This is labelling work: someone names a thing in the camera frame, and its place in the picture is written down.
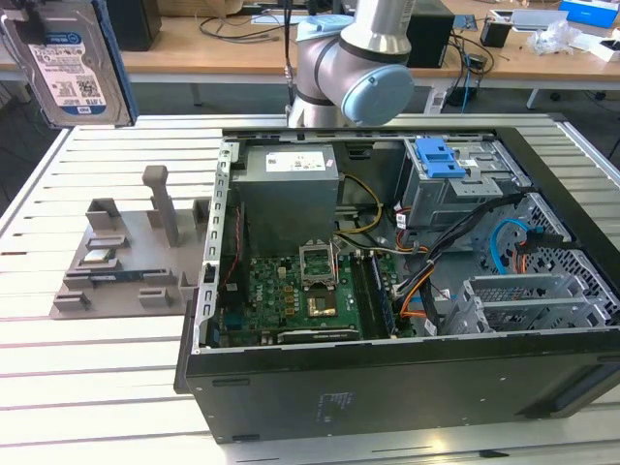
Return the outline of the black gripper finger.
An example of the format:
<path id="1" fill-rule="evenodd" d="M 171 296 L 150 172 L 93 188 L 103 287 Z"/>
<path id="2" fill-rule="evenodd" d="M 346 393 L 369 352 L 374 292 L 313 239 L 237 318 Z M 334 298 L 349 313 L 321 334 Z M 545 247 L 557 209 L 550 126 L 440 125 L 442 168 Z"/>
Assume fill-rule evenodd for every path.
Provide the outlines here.
<path id="1" fill-rule="evenodd" d="M 46 28 L 39 12 L 39 1 L 24 1 L 23 10 L 26 19 L 20 24 L 20 39 L 27 45 L 44 46 Z"/>

